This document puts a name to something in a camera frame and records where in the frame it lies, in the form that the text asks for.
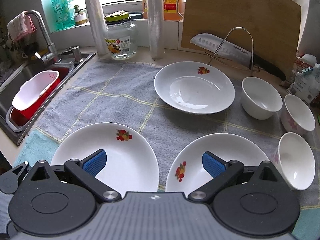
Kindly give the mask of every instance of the knife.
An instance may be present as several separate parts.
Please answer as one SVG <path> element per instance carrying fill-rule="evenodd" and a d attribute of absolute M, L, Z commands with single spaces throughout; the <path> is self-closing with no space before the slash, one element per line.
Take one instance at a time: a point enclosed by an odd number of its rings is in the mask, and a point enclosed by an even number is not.
<path fill-rule="evenodd" d="M 215 52 L 223 39 L 209 33 L 201 33 L 191 39 L 191 43 L 203 49 Z M 229 42 L 225 41 L 219 49 L 218 55 L 227 59 L 234 60 L 235 62 L 251 68 L 251 52 Z M 268 73 L 279 77 L 282 81 L 286 80 L 285 74 L 278 67 L 268 62 L 267 60 L 253 54 L 253 64 L 263 68 Z"/>

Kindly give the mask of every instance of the potted plant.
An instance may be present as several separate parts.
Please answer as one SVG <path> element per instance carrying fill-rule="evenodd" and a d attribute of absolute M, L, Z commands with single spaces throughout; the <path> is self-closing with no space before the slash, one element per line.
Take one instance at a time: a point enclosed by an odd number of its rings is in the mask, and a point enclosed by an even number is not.
<path fill-rule="evenodd" d="M 88 21 L 87 14 L 85 12 L 81 12 L 80 6 L 77 4 L 74 6 L 74 9 L 75 9 L 75 13 L 76 13 L 76 16 L 75 16 L 76 25 L 86 23 Z"/>

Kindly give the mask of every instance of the dish soap bottle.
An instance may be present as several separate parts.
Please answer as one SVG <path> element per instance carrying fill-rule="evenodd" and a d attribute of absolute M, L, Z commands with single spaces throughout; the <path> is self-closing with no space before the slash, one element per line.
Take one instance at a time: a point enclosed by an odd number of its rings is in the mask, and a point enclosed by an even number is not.
<path fill-rule="evenodd" d="M 73 0 L 67 0 L 68 3 L 68 8 L 69 8 L 69 15 L 70 15 L 70 19 L 74 20 L 76 17 L 76 13 L 75 13 L 75 3 Z"/>
<path fill-rule="evenodd" d="M 56 18 L 57 30 L 63 30 L 75 25 L 73 13 L 69 11 L 68 0 L 51 0 Z"/>

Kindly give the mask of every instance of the sink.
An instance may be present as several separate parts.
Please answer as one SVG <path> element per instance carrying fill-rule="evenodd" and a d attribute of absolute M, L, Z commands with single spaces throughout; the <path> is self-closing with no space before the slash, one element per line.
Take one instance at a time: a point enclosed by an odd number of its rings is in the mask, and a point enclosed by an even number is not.
<path fill-rule="evenodd" d="M 19 145 L 36 119 L 52 100 L 55 94 L 66 84 L 66 82 L 84 66 L 95 53 L 81 54 L 84 59 L 79 65 L 74 65 L 73 55 L 59 55 L 61 61 L 49 65 L 44 68 L 40 61 L 23 63 L 0 87 L 0 127 L 7 136 L 16 144 Z M 59 72 L 61 82 L 47 97 L 44 103 L 30 120 L 27 120 L 18 111 L 13 109 L 12 100 L 19 91 L 20 87 L 33 76 L 44 70 L 56 70 Z"/>

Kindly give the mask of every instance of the metal screw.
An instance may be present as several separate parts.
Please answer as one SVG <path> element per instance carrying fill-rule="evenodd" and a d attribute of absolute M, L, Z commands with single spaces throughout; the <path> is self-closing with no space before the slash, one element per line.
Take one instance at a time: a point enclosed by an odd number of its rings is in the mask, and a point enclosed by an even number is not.
<path fill-rule="evenodd" d="M 190 195 L 193 199 L 197 199 L 197 200 L 204 199 L 207 196 L 206 193 L 204 193 L 203 191 L 194 191 L 190 193 Z"/>
<path fill-rule="evenodd" d="M 153 200 L 157 200 L 157 199 L 159 199 L 160 197 L 159 197 L 158 195 L 153 195 L 153 196 L 151 196 L 150 198 L 153 199 Z"/>
<path fill-rule="evenodd" d="M 119 193 L 114 190 L 108 190 L 103 193 L 103 197 L 106 199 L 115 199 L 116 197 L 118 197 L 118 195 Z"/>

